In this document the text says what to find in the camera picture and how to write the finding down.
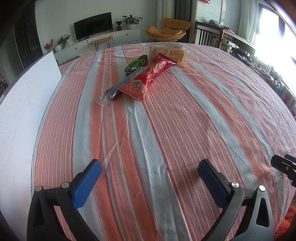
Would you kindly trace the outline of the white board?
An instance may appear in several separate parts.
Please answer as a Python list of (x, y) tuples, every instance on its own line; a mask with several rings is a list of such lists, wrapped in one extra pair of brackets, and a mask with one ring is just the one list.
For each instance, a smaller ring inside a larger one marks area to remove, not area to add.
[(53, 52), (22, 74), (1, 102), (1, 212), (27, 217), (34, 146), (49, 100), (61, 79)]

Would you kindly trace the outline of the green plant white vase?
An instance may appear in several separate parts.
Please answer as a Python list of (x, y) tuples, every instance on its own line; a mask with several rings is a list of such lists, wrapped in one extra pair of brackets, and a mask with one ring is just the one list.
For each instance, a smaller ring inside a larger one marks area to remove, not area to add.
[(59, 40), (58, 40), (58, 44), (55, 47), (55, 52), (59, 52), (61, 51), (63, 48), (67, 47), (69, 45), (68, 41), (70, 40), (70, 35), (69, 34), (65, 34), (62, 35)]

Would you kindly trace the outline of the red snack packet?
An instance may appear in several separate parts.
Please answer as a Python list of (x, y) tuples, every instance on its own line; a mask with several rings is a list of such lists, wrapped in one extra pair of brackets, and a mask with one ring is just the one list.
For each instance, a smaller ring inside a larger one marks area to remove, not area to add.
[(151, 64), (132, 80), (119, 88), (119, 91), (127, 94), (136, 101), (142, 102), (147, 93), (149, 86), (165, 70), (171, 66), (176, 66), (177, 62), (168, 56), (159, 53)]

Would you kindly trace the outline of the black flat television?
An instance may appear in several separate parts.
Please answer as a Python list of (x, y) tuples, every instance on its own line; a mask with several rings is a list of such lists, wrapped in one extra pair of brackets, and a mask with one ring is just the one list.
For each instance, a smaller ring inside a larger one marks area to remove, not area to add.
[(108, 12), (91, 16), (77, 21), (73, 25), (76, 39), (82, 40), (86, 37), (112, 30), (112, 15), (111, 12)]

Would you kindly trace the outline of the striped red grey tablecloth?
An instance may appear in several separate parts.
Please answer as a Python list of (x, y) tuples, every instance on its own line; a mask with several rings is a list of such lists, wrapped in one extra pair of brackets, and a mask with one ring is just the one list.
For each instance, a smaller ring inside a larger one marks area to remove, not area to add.
[(71, 181), (93, 159), (102, 175), (80, 213), (100, 240), (201, 240), (220, 214), (198, 175), (208, 159), (228, 180), (264, 185), (274, 227), (292, 202), (290, 180), (273, 155), (295, 155), (295, 119), (248, 66), (207, 46), (164, 71), (142, 102), (95, 99), (125, 77), (143, 44), (79, 57), (45, 111), (35, 145), (33, 186)]

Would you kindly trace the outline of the white tv cabinet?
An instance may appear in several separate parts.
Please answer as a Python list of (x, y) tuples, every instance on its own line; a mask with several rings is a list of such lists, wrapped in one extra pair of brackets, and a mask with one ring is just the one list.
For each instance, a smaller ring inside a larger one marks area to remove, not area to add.
[(115, 31), (103, 35), (98, 35), (77, 43), (69, 45), (56, 52), (55, 59), (59, 64), (66, 62), (77, 56), (82, 56), (88, 52), (97, 52), (99, 50), (116, 47), (126, 44), (137, 44), (142, 42), (141, 29), (130, 29)]

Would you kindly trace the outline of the dark wooden side table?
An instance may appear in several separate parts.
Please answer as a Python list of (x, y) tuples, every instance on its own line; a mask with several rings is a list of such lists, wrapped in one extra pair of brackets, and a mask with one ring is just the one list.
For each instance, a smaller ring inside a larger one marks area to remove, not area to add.
[(255, 47), (250, 42), (225, 28), (209, 23), (195, 21), (194, 37), (197, 45), (225, 49), (222, 44), (227, 40), (235, 44), (242, 52), (252, 56), (255, 54)]

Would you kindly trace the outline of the bagged sliced bread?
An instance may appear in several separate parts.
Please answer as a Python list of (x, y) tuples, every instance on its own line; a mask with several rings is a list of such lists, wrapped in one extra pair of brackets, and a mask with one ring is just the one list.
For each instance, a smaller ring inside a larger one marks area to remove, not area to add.
[(194, 59), (194, 56), (185, 45), (177, 42), (148, 43), (144, 47), (144, 53), (147, 54), (150, 62), (154, 61), (159, 53), (177, 62), (177, 65), (189, 63)]

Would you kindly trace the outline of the potted green plant right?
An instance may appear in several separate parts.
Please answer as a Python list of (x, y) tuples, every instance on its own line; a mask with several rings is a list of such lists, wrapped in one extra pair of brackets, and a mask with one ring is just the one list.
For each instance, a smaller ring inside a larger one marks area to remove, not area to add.
[(143, 20), (140, 16), (133, 16), (133, 15), (122, 15), (123, 22), (128, 26), (129, 29), (135, 29), (136, 26)]

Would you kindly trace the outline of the green sausage snack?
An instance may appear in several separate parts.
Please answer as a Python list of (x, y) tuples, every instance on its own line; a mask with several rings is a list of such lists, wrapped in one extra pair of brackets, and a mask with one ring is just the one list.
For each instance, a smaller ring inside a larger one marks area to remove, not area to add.
[(135, 72), (139, 68), (143, 67), (147, 63), (148, 57), (147, 55), (139, 56), (137, 59), (132, 61), (132, 63), (128, 64), (125, 68), (125, 75), (128, 76), (131, 73)]

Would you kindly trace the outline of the red flower plant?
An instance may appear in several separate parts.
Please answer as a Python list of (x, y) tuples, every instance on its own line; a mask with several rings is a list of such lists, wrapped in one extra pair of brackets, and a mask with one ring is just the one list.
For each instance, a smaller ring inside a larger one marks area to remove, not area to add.
[(54, 44), (54, 39), (53, 38), (51, 38), (51, 40), (50, 40), (50, 42), (49, 43), (45, 43), (45, 45), (44, 45), (44, 49), (46, 50), (46, 51), (52, 51), (53, 50), (53, 44)]

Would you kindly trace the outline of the orange red fuzzy sweater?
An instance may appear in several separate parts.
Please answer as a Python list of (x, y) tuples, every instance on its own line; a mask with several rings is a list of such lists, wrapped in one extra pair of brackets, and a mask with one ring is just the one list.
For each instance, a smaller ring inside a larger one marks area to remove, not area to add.
[(288, 208), (288, 211), (282, 221), (282, 223), (280, 224), (280, 226), (278, 227), (278, 229), (276, 230), (275, 234), (274, 234), (274, 240), (281, 240), (288, 232), (288, 229), (290, 228), (291, 224), (292, 224), (292, 220), (293, 220), (293, 216), (295, 215), (295, 207), (293, 207), (292, 205)]

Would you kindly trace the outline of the thin dark stick packet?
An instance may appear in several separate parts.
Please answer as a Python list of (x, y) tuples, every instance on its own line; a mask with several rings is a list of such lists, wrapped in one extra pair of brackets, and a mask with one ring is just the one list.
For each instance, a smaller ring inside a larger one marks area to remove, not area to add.
[(94, 101), (100, 104), (101, 106), (106, 106), (112, 99), (114, 99), (114, 97), (119, 92), (120, 88), (124, 87), (126, 84), (131, 82), (133, 78), (142, 73), (144, 70), (144, 67), (140, 67), (138, 70), (126, 76), (123, 80), (119, 81), (119, 83), (107, 89), (101, 96), (95, 98)]

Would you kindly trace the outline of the small potted plant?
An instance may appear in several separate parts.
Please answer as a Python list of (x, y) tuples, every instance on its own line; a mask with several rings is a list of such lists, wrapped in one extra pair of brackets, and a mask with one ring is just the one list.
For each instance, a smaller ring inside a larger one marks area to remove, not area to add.
[(115, 24), (116, 24), (117, 31), (121, 31), (122, 30), (122, 27), (121, 27), (122, 21), (116, 21)]

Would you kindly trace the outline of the orange lounge chair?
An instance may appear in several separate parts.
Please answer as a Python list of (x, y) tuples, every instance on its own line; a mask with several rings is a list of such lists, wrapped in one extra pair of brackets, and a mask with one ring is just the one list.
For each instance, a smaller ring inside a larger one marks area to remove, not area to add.
[(145, 32), (156, 42), (177, 42), (186, 35), (190, 27), (191, 22), (164, 18), (164, 27), (162, 29), (148, 25)]

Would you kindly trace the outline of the wooden bench stool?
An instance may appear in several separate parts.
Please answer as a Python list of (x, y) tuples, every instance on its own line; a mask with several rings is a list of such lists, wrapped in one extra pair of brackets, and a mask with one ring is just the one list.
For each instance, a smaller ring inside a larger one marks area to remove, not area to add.
[(89, 43), (89, 45), (95, 46), (95, 50), (98, 51), (99, 50), (99, 44), (102, 43), (102, 42), (105, 42), (107, 49), (109, 49), (111, 47), (111, 44), (110, 44), (111, 40), (113, 40), (113, 37), (108, 36), (108, 37), (105, 37), (105, 38), (101, 38), (101, 39), (91, 41)]

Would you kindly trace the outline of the black display cabinet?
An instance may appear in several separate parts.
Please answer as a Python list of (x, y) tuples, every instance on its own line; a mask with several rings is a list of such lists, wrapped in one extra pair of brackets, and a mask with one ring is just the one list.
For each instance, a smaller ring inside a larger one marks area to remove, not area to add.
[(24, 69), (43, 56), (35, 19), (35, 8), (28, 9), (14, 25), (16, 49)]

